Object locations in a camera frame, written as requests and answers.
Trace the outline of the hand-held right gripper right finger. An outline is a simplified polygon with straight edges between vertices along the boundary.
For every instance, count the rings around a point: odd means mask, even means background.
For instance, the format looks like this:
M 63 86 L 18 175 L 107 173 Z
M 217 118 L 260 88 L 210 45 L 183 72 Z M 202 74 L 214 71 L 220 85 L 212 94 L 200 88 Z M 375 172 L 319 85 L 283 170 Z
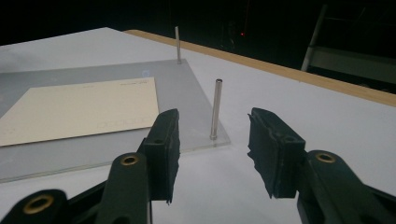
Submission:
M 303 224 L 396 224 L 396 197 L 363 184 L 339 156 L 305 151 L 305 140 L 275 113 L 249 114 L 249 157 L 270 197 L 298 199 Z

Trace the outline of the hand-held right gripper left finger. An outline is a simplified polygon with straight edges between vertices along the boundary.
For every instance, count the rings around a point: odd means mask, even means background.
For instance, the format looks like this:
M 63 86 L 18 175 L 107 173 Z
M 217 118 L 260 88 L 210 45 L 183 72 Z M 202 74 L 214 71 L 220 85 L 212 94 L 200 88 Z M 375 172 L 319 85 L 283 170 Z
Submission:
M 172 202 L 180 155 L 178 120 L 177 109 L 162 112 L 138 150 L 113 161 L 98 224 L 151 224 L 151 203 Z

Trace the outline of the beige card sheet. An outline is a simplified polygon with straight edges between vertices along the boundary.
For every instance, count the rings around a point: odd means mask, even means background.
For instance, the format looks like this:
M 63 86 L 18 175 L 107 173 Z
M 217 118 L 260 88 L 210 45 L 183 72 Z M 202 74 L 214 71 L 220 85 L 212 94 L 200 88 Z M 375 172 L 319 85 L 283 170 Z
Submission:
M 31 88 L 0 118 L 0 147 L 148 128 L 158 115 L 152 77 Z

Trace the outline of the metal stand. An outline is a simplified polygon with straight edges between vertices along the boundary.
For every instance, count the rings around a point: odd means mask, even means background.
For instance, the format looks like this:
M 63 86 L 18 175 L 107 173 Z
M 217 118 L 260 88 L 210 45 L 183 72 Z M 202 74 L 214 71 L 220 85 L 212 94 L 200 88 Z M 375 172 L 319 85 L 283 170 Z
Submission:
M 301 69 L 396 84 L 396 0 L 323 0 Z

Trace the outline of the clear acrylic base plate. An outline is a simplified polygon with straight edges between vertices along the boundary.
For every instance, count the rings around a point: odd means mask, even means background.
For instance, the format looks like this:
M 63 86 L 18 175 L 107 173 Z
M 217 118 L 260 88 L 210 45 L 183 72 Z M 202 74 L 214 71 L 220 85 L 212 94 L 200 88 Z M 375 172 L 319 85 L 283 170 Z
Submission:
M 31 88 L 145 77 L 155 79 L 159 114 L 178 110 L 181 150 L 228 143 L 223 128 L 217 139 L 210 139 L 213 99 L 205 95 L 185 60 L 0 74 L 0 118 Z M 151 126 L 0 147 L 0 183 L 108 165 L 121 154 L 135 152 Z

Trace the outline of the metal standoff post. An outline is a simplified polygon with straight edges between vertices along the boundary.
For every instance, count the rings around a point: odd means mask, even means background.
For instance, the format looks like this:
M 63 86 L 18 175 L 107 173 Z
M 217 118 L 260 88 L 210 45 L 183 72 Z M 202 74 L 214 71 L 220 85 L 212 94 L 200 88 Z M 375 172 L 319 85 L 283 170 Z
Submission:
M 219 105 L 222 90 L 222 79 L 218 78 L 215 81 L 215 91 L 214 91 L 214 101 L 213 101 L 213 111 L 212 111 L 212 121 L 211 121 L 211 132 L 210 139 L 215 140 L 218 136 L 219 127 Z
M 180 38 L 179 38 L 179 28 L 175 27 L 175 36 L 176 36 L 176 47 L 177 47 L 177 64 L 182 64 L 181 61 L 181 47 L 180 47 Z

